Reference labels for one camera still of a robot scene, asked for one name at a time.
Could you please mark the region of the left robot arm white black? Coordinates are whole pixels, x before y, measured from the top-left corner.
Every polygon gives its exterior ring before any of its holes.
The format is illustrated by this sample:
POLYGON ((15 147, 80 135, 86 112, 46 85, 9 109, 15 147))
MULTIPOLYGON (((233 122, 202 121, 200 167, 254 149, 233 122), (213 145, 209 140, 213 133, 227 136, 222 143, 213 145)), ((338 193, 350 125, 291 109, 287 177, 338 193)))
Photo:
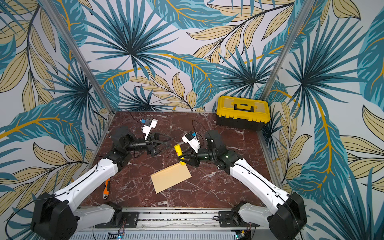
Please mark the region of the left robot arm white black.
POLYGON ((88 172, 54 194, 44 193, 35 202, 31 231, 45 240, 68 240, 78 231, 96 225, 119 227, 123 209, 107 202, 87 210, 78 207, 95 189, 120 172, 133 158, 145 151, 154 157, 170 147, 171 137, 161 133, 143 133, 137 138, 128 127, 114 129, 112 149, 88 172))

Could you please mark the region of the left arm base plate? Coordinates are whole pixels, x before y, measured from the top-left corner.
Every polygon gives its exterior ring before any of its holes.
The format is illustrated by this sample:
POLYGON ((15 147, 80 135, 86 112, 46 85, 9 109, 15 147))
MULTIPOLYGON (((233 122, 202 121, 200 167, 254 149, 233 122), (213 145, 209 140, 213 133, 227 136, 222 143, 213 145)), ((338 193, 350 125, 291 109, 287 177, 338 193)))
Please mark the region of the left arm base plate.
POLYGON ((135 229, 139 219, 138 212, 119 212, 114 214, 112 220, 105 224, 98 224, 96 229, 128 228, 135 229))

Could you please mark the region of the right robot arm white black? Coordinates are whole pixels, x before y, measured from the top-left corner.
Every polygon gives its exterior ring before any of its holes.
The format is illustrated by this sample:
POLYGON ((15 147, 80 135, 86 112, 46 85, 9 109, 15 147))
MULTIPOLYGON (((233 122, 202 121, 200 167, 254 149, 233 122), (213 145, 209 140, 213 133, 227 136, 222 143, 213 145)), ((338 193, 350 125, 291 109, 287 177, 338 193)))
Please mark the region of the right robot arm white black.
POLYGON ((267 207, 263 211, 250 203, 240 203, 232 209, 237 218, 247 224, 268 227, 278 240, 293 240, 301 234, 308 220, 299 194, 289 194, 268 181, 241 155, 229 150, 216 130, 206 133, 205 148, 194 132, 187 133, 182 140, 190 149, 183 151, 179 145, 175 146, 179 161, 195 168, 201 162, 211 162, 244 184, 267 207))

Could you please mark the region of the manila paper envelope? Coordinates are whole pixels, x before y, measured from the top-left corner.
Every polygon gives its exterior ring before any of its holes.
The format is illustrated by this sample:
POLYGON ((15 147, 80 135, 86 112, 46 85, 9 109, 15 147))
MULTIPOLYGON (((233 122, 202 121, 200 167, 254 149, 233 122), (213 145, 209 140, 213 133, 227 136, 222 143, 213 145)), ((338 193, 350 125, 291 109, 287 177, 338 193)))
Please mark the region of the manila paper envelope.
POLYGON ((180 162, 151 175, 156 194, 191 177, 188 167, 180 162))

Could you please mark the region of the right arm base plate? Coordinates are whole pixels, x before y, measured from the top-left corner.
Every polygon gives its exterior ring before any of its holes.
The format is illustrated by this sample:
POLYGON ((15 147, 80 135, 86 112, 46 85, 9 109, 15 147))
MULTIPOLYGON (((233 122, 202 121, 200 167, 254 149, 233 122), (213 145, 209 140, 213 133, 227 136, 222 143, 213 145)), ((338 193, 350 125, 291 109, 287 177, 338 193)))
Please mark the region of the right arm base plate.
POLYGON ((218 217, 221 228, 260 227, 260 225, 257 224, 246 223, 238 213, 232 211, 219 211, 218 217))

